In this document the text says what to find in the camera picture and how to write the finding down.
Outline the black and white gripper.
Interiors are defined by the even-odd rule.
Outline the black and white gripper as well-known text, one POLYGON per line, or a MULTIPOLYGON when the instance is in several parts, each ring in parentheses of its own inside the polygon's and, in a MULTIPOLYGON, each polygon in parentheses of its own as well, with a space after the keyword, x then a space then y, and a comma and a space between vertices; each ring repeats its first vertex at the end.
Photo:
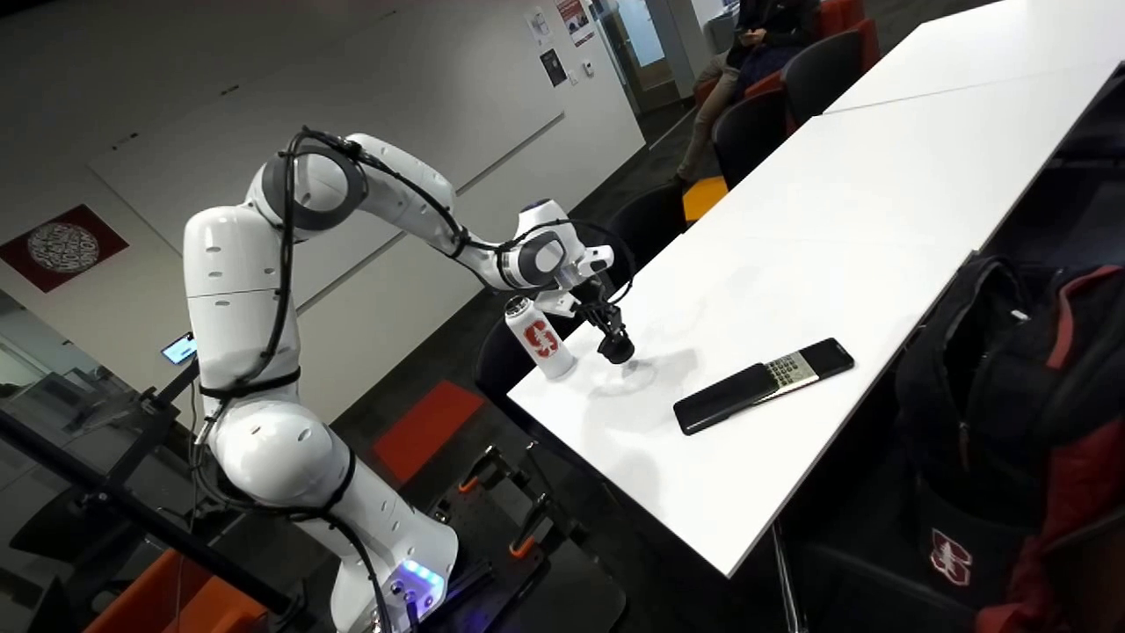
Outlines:
POLYGON ((551 318, 585 318, 591 312, 591 324, 606 339, 629 339, 624 324, 624 309, 610 302, 612 280, 610 270, 617 263, 617 249, 610 243, 564 243, 550 239, 532 252, 532 270, 538 276, 533 286, 533 306, 551 318))

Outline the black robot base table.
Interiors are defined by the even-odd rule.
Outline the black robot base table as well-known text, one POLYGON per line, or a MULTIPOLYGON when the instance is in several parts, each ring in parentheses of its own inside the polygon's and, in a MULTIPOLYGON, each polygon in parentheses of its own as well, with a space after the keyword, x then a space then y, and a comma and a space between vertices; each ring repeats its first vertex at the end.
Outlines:
POLYGON ((222 402, 201 446, 227 503, 339 556, 339 633, 612 633, 626 590, 572 537, 512 547, 416 511, 329 426, 278 390, 222 402))

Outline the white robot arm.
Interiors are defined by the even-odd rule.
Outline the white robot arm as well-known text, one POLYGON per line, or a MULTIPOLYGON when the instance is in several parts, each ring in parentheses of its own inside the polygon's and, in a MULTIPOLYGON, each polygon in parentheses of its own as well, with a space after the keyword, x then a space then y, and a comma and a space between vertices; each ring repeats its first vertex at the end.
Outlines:
POLYGON ((447 606, 462 534, 409 503, 301 398, 305 372, 327 356, 297 300, 297 249, 360 210, 503 292, 508 329, 546 377, 572 365, 554 331, 564 318, 597 329, 617 365, 633 358, 633 343, 610 286, 617 249, 585 239, 554 200, 529 205, 512 236, 481 239, 455 220, 440 169, 372 133, 298 130, 239 200, 186 220, 201 445, 243 501, 333 554, 339 633, 416 633, 447 606))

